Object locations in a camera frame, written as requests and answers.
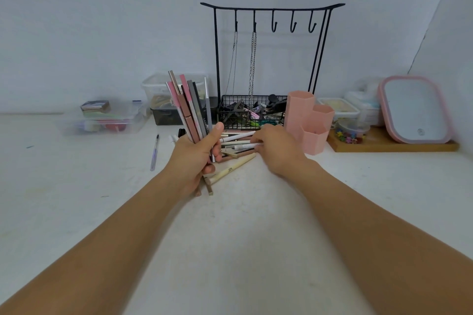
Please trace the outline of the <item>clear lidded plastic container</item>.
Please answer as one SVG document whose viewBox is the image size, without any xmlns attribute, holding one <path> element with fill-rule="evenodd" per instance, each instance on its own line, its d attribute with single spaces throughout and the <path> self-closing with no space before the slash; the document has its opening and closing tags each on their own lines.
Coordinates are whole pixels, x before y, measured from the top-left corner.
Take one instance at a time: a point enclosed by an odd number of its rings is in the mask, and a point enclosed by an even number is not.
<svg viewBox="0 0 473 315">
<path fill-rule="evenodd" d="M 184 76 L 186 80 L 192 80 L 196 84 L 198 97 L 201 104 L 205 106 L 205 86 L 210 86 L 208 76 L 199 73 L 185 73 Z M 167 86 L 169 81 L 171 78 L 168 73 L 155 73 L 141 83 L 151 109 L 175 109 Z"/>
</svg>

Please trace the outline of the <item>clear container with beige contents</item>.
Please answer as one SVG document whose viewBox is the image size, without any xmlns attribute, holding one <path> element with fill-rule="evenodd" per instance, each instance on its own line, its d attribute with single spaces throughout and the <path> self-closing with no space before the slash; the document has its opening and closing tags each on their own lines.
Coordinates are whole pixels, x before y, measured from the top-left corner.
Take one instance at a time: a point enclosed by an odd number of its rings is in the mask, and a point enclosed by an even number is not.
<svg viewBox="0 0 473 315">
<path fill-rule="evenodd" d="M 344 98 L 339 97 L 320 97 L 316 100 L 317 104 L 330 106 L 334 110 L 334 121 L 338 119 L 357 119 L 360 110 Z"/>
</svg>

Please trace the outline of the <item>light pink cosmetic pencil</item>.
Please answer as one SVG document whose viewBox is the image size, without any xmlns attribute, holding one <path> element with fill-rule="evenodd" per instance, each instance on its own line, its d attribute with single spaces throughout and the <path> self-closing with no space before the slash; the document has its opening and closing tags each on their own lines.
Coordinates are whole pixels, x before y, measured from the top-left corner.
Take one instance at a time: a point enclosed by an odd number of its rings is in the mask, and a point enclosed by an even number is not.
<svg viewBox="0 0 473 315">
<path fill-rule="evenodd" d="M 162 173 L 169 191 L 179 196 L 198 197 L 202 194 L 200 182 L 209 155 L 208 152 L 199 152 L 196 149 L 195 145 L 199 142 L 199 138 L 186 100 L 175 89 L 173 82 L 169 82 L 168 87 L 186 134 L 175 142 L 171 157 Z"/>
</svg>

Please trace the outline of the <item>round container of coloured beads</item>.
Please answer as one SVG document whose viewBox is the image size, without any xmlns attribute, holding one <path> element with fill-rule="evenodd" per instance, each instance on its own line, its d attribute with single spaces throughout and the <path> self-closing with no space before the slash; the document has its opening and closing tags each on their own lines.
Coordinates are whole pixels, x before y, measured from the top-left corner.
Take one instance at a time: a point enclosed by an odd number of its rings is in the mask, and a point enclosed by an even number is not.
<svg viewBox="0 0 473 315">
<path fill-rule="evenodd" d="M 346 144 L 362 144 L 371 126 L 353 118 L 339 118 L 334 127 L 336 138 Z"/>
</svg>

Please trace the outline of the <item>black metal jewelry stand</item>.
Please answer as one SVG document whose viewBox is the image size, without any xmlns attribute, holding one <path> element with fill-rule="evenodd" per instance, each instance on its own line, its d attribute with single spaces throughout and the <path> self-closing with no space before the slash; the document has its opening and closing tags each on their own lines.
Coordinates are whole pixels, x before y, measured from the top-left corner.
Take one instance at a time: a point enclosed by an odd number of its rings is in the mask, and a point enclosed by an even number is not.
<svg viewBox="0 0 473 315">
<path fill-rule="evenodd" d="M 212 9 L 213 13 L 213 30 L 214 30 L 214 49 L 215 49 L 215 65 L 216 65 L 216 81 L 217 81 L 217 97 L 218 107 L 216 120 L 218 120 L 218 108 L 220 104 L 221 97 L 224 95 L 236 95 L 234 91 L 232 94 L 228 94 L 228 91 L 222 91 L 222 82 L 220 76 L 220 43 L 219 43 L 219 30 L 218 30 L 218 21 L 217 21 L 217 11 L 226 11 L 233 12 L 234 15 L 234 33 L 233 33 L 233 43 L 232 43 L 232 55 L 230 59 L 230 73 L 227 79 L 227 86 L 230 84 L 231 77 L 236 78 L 236 61 L 237 61 L 237 48 L 238 48 L 238 12 L 250 12 L 252 14 L 252 32 L 251 32 L 251 55 L 250 55 L 250 66 L 249 66 L 249 89 L 246 95 L 253 96 L 256 95 L 254 92 L 254 80 L 256 72 L 256 51 L 257 51 L 257 13 L 271 13 L 271 31 L 275 33 L 277 31 L 278 22 L 275 20 L 275 13 L 291 13 L 290 18 L 290 33 L 294 33 L 297 22 L 294 20 L 296 13 L 310 13 L 309 22 L 308 22 L 308 32 L 313 34 L 317 27 L 317 22 L 313 21 L 314 13 L 323 12 L 322 23 L 319 27 L 319 34 L 317 39 L 316 51 L 313 59 L 312 69 L 310 73 L 309 84 L 307 87 L 307 92 L 315 95 L 317 82 L 319 79 L 320 69 L 322 58 L 324 55 L 325 45 L 328 36 L 328 30 L 330 26 L 330 21 L 332 18 L 332 13 L 335 9 L 346 6 L 346 3 L 340 2 L 324 7 L 311 7 L 311 8 L 255 8 L 255 7 L 225 7 L 217 6 L 206 2 L 200 3 L 202 6 Z"/>
</svg>

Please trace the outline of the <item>grey cosmetic pencil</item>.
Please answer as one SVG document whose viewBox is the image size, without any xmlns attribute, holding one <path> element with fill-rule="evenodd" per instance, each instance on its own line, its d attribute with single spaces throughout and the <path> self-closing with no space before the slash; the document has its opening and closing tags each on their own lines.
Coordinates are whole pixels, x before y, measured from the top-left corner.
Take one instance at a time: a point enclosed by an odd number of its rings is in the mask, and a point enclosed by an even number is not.
<svg viewBox="0 0 473 315">
<path fill-rule="evenodd" d="M 204 124 L 203 124 L 203 119 L 202 119 L 202 116 L 201 116 L 201 113 L 200 113 L 200 110 L 199 110 L 199 100 L 198 100 L 198 97 L 196 96 L 196 93 L 195 93 L 193 85 L 192 85 L 193 81 L 190 79 L 187 82 L 188 82 L 189 87 L 190 87 L 190 91 L 191 91 L 192 98 L 193 98 L 193 103 L 194 103 L 194 106 L 195 106 L 195 109 L 196 109 L 196 112 L 197 112 L 197 115 L 198 115 L 199 123 L 200 123 L 201 129 L 202 129 L 203 138 L 204 138 L 205 136 L 207 136 L 207 134 L 206 134 L 205 127 L 204 127 Z"/>
</svg>

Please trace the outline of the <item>black cosmetic pencil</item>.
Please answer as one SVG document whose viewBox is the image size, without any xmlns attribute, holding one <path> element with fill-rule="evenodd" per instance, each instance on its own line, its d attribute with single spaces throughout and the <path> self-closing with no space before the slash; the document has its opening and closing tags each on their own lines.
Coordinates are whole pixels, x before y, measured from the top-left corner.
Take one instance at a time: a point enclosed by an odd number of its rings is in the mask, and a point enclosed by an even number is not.
<svg viewBox="0 0 473 315">
<path fill-rule="evenodd" d="M 199 91 L 200 91 L 199 85 L 202 86 L 203 84 L 202 83 L 196 83 L 196 82 L 193 81 L 192 85 L 193 85 L 194 91 L 196 93 L 196 96 L 198 97 L 198 100 L 199 100 L 199 110 L 200 110 L 200 113 L 201 113 L 201 116 L 202 116 L 202 119 L 203 119 L 203 124 L 204 124 L 204 127 L 205 127 L 206 134 L 208 134 L 210 129 L 209 129 L 209 124 L 208 124 L 206 105 L 205 105 L 205 99 L 204 99 L 205 95 L 201 96 L 201 94 L 199 93 Z"/>
</svg>

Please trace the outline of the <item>clear plastic storage box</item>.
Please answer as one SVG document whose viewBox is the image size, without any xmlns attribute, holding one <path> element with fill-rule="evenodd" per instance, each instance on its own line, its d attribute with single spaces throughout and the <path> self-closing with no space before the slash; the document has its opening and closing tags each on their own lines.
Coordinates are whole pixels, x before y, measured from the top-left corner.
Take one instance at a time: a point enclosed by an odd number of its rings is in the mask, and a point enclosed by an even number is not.
<svg viewBox="0 0 473 315">
<path fill-rule="evenodd" d="M 63 135 L 138 133 L 151 115 L 143 101 L 90 101 L 61 115 L 54 123 Z"/>
</svg>

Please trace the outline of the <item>thin silver cosmetic pencil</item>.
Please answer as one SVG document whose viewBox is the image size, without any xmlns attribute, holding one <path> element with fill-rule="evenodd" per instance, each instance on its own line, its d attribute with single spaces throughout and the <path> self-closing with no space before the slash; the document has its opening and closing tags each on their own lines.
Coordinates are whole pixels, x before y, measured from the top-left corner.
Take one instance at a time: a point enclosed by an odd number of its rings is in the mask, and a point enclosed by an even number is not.
<svg viewBox="0 0 473 315">
<path fill-rule="evenodd" d="M 207 125 L 208 125 L 208 133 L 211 132 L 213 124 L 212 124 L 212 117 L 211 117 L 211 108 L 210 108 L 210 95 L 209 95 L 209 85 L 208 79 L 204 77 L 204 85 L 205 85 L 205 108 L 206 108 L 206 116 L 207 116 Z"/>
</svg>

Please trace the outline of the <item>pink framed mirror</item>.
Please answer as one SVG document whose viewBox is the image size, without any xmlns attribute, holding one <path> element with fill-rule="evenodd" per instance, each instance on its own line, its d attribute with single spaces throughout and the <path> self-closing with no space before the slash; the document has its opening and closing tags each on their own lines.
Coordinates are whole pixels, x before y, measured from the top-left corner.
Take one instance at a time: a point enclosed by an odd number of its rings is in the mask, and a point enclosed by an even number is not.
<svg viewBox="0 0 473 315">
<path fill-rule="evenodd" d="M 453 126 L 439 88 L 421 76 L 391 76 L 377 88 L 385 127 L 398 143 L 445 144 Z"/>
</svg>

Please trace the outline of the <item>person's left hand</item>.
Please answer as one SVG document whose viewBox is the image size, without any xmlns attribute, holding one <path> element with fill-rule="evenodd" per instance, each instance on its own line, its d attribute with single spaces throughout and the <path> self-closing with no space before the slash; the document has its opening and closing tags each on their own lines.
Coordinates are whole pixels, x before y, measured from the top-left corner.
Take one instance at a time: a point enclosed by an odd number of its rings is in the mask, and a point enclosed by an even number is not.
<svg viewBox="0 0 473 315">
<path fill-rule="evenodd" d="M 202 140 L 193 143 L 187 135 L 180 137 L 174 145 L 169 162 L 159 174 L 163 191 L 176 199 L 191 194 L 205 174 L 215 171 L 211 156 L 220 161 L 220 137 L 224 130 L 222 122 L 216 123 Z"/>
</svg>

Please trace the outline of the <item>heap of hair clips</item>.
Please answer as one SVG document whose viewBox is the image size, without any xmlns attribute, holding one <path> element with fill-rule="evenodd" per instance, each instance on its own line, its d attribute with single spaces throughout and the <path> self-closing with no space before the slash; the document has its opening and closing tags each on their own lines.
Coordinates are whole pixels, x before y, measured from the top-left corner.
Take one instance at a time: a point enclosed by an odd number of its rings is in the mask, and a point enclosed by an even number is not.
<svg viewBox="0 0 473 315">
<path fill-rule="evenodd" d="M 258 130 L 263 125 L 283 125 L 287 96 L 224 95 L 218 108 L 218 120 L 227 129 Z"/>
</svg>

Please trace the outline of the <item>person's right hand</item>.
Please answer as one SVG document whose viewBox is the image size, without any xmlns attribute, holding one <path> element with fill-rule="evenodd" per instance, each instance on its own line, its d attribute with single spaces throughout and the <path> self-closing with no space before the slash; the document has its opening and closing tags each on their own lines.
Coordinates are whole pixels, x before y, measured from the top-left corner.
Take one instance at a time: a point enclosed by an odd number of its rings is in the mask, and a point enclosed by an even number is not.
<svg viewBox="0 0 473 315">
<path fill-rule="evenodd" d="M 305 156 L 299 143 L 282 126 L 270 126 L 270 146 L 258 152 L 269 170 L 292 183 L 307 182 L 322 168 Z"/>
</svg>

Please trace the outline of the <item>bright pink cosmetic pencil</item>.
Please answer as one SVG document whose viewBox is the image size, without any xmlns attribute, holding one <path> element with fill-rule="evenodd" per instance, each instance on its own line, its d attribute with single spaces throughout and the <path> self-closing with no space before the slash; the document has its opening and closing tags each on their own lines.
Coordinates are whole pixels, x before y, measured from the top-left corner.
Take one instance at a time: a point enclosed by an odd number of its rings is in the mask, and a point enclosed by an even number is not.
<svg viewBox="0 0 473 315">
<path fill-rule="evenodd" d="M 192 98 L 192 94 L 191 94 L 191 91 L 190 91 L 189 84 L 188 84 L 184 74 L 181 74 L 179 77 L 181 79 L 181 83 L 182 83 L 182 87 L 183 87 L 183 90 L 184 90 L 184 94 L 186 96 L 186 100 L 189 104 L 189 107 L 190 107 L 190 110 L 191 110 L 191 113 L 192 113 L 192 118 L 193 118 L 193 121 L 195 123 L 195 127 L 196 127 L 196 130 L 197 130 L 197 133 L 198 133 L 199 140 L 201 140 L 201 139 L 203 139 L 203 133 L 202 133 L 202 129 L 201 129 L 201 126 L 200 126 L 200 123 L 199 123 L 198 115 L 197 115 L 197 112 L 196 112 L 196 109 L 195 109 L 195 106 L 194 106 L 194 103 L 193 103 L 193 98 Z"/>
</svg>

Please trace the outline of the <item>purple ballpoint pen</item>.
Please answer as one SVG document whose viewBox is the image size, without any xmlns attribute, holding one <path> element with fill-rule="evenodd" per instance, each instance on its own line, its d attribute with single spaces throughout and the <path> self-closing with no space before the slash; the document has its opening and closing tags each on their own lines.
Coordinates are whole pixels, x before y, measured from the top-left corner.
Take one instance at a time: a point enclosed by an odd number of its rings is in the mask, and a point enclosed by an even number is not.
<svg viewBox="0 0 473 315">
<path fill-rule="evenodd" d="M 154 147 L 153 147 L 152 157 L 151 157 L 151 165 L 150 165 L 150 171 L 151 172 L 153 172 L 156 168 L 159 138 L 160 138 L 160 135 L 157 134 L 156 139 L 155 139 L 155 143 L 154 143 Z"/>
</svg>

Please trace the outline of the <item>rose brown cosmetic pencil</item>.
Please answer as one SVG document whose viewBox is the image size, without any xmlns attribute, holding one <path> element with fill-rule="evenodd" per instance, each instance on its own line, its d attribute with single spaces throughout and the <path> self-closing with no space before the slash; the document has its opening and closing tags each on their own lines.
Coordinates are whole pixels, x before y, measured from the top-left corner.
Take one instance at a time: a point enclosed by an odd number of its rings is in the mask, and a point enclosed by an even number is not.
<svg viewBox="0 0 473 315">
<path fill-rule="evenodd" d="M 219 134 L 223 125 L 218 123 L 209 134 L 194 139 L 197 129 L 186 100 L 182 102 L 185 96 L 176 94 L 172 89 L 170 92 L 174 100 L 178 101 L 176 106 L 180 110 L 180 116 L 186 119 L 184 124 L 190 128 L 184 137 L 174 143 L 169 162 L 156 180 L 163 181 L 163 190 L 169 192 L 169 195 L 182 198 L 200 187 L 200 180 L 205 174 L 215 172 L 215 165 L 210 162 L 209 154 L 212 154 L 215 161 L 221 160 Z"/>
</svg>

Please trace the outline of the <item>person's right forearm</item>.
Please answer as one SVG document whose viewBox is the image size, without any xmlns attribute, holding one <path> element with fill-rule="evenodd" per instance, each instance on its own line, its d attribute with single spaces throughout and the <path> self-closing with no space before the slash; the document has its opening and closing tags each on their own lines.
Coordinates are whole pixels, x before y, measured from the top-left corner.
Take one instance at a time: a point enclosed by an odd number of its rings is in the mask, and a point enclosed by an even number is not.
<svg viewBox="0 0 473 315">
<path fill-rule="evenodd" d="M 281 175 L 301 191 L 379 315 L 473 315 L 473 260 L 303 159 Z"/>
</svg>

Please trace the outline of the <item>person's left forearm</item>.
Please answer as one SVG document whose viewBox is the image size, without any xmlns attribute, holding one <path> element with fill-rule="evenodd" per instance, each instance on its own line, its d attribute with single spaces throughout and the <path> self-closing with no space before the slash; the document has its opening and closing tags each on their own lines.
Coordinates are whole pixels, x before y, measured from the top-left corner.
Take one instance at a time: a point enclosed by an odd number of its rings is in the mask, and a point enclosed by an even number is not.
<svg viewBox="0 0 473 315">
<path fill-rule="evenodd" d="M 162 171 L 95 230 L 0 305 L 0 315 L 117 315 L 170 211 L 199 182 Z"/>
</svg>

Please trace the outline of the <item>pile of makeup pencils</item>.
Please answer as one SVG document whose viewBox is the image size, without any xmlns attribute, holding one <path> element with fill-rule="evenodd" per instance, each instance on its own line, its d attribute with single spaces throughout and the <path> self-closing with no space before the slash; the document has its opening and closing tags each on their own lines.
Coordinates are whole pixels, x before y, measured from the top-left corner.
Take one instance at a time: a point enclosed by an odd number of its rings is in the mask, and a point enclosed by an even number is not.
<svg viewBox="0 0 473 315">
<path fill-rule="evenodd" d="M 235 140 L 243 139 L 243 138 L 250 138 L 255 131 L 250 131 L 250 132 L 244 132 L 244 133 L 235 133 L 233 135 L 226 135 L 222 137 L 221 140 L 221 145 L 222 146 L 228 146 L 228 145 L 235 145 L 235 144 L 246 144 L 246 143 L 251 143 L 249 140 L 243 140 L 243 141 L 238 141 L 236 142 Z M 205 183 L 208 186 L 211 186 L 215 184 L 217 181 L 228 175 L 229 173 L 235 171 L 239 167 L 243 166 L 245 163 L 251 161 L 253 158 L 256 157 L 255 150 L 246 150 L 246 151 L 240 151 L 240 152 L 235 152 L 232 149 L 224 149 L 221 151 L 221 153 L 226 154 L 230 158 L 237 159 L 237 162 L 231 165 L 230 167 L 227 167 L 226 169 L 222 170 L 221 172 L 213 175 L 212 177 L 207 177 L 205 179 Z"/>
</svg>

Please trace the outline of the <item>wooden tray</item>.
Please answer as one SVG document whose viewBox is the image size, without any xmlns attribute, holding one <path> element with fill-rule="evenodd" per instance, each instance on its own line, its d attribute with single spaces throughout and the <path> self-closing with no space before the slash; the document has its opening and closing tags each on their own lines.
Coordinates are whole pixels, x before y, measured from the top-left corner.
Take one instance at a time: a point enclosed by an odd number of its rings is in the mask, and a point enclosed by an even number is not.
<svg viewBox="0 0 473 315">
<path fill-rule="evenodd" d="M 385 127 L 371 128 L 363 141 L 356 144 L 340 141 L 335 130 L 331 130 L 327 143 L 333 151 L 341 153 L 456 152 L 460 149 L 460 145 L 453 140 L 445 144 L 398 143 L 390 137 Z"/>
</svg>

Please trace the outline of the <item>pink hexagonal pen holder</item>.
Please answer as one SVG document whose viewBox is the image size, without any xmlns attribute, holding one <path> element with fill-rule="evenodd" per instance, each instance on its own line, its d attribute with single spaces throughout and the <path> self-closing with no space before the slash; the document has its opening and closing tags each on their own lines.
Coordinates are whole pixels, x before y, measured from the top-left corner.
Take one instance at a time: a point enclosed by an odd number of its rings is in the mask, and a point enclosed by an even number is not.
<svg viewBox="0 0 473 315">
<path fill-rule="evenodd" d="M 287 95 L 283 127 L 300 144 L 305 154 L 316 155 L 324 150 L 335 111 L 316 104 L 316 97 L 307 91 Z"/>
</svg>

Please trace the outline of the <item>black box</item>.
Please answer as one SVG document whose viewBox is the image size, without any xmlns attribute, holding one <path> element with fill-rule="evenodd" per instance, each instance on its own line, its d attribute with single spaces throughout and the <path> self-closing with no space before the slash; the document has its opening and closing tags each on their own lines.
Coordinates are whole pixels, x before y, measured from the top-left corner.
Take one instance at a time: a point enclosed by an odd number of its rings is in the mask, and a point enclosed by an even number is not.
<svg viewBox="0 0 473 315">
<path fill-rule="evenodd" d="M 210 97 L 212 121 L 216 121 L 218 97 Z M 179 112 L 171 95 L 154 95 L 151 97 L 150 108 L 158 126 L 176 126 L 182 124 Z"/>
</svg>

